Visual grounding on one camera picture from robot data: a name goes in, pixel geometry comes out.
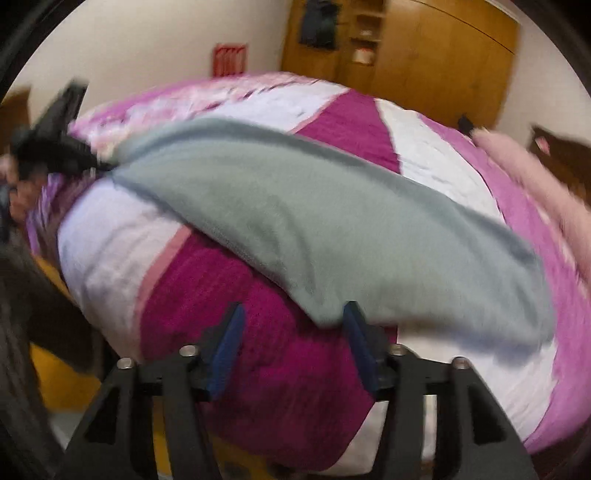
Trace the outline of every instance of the bed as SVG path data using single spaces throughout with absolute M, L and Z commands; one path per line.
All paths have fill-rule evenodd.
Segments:
M 155 89 L 88 112 L 71 133 L 109 158 L 131 135 L 205 115 L 336 147 L 506 224 L 543 262 L 557 319 L 551 343 L 531 351 L 456 330 L 403 325 L 388 333 L 425 358 L 469 358 L 531 453 L 569 437 L 591 416 L 591 303 L 580 249 L 573 252 L 555 211 L 493 161 L 503 152 L 486 148 L 485 132 L 483 150 L 391 102 L 270 73 Z M 370 470 L 386 405 L 364 392 L 346 342 L 316 328 L 231 252 L 108 178 L 72 186 L 53 176 L 28 231 L 34 252 L 61 270 L 85 316 L 120 356 L 161 358 L 198 338 L 230 301 L 242 301 L 243 347 L 227 393 L 206 412 L 210 429 L 299 470 Z M 435 405 L 426 397 L 426 462 L 434 454 Z

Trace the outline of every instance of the hand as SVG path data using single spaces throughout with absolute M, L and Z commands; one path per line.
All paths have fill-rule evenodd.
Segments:
M 33 210 L 41 189 L 47 184 L 46 174 L 33 174 L 29 180 L 18 179 L 18 163 L 10 155 L 0 156 L 0 181 L 4 181 L 16 188 L 10 194 L 10 216 L 20 226 L 23 226 L 27 213 Z

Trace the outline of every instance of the metal screw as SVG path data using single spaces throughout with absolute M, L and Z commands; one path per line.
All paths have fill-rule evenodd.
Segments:
M 117 368 L 119 370 L 126 370 L 127 368 L 133 368 L 134 365 L 135 365 L 135 362 L 133 361 L 133 359 L 129 358 L 128 356 L 117 360 Z
M 399 343 L 390 345 L 390 355 L 403 356 L 406 355 L 407 352 L 407 348 L 404 345 L 400 345 Z
M 455 357 L 452 360 L 452 366 L 458 370 L 469 370 L 472 368 L 470 361 L 462 356 Z
M 197 356 L 199 354 L 199 349 L 194 345 L 185 345 L 181 347 L 178 351 L 181 356 Z

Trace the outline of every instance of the gray fleece blanket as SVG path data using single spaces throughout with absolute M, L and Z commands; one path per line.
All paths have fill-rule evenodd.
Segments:
M 555 318 L 540 259 L 505 225 L 342 151 L 197 119 L 131 138 L 116 182 L 279 285 L 320 327 L 356 300 L 380 325 L 432 323 L 539 347 Z

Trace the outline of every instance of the wooden wardrobe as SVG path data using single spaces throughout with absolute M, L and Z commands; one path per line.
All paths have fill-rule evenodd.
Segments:
M 282 69 L 342 83 L 450 127 L 466 114 L 493 127 L 519 24 L 485 0 L 336 0 L 338 50 L 299 44 L 306 0 L 294 0 Z M 355 63 L 359 48 L 371 64 Z

